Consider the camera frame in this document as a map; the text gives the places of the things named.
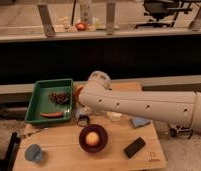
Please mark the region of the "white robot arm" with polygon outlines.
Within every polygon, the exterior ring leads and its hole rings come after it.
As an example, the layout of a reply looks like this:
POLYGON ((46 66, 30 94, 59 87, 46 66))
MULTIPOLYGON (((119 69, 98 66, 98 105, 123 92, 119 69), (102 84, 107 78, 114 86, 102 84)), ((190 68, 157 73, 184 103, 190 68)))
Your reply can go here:
POLYGON ((79 94, 81 104, 201 131, 201 92, 110 90, 110 77, 94 71, 79 94))

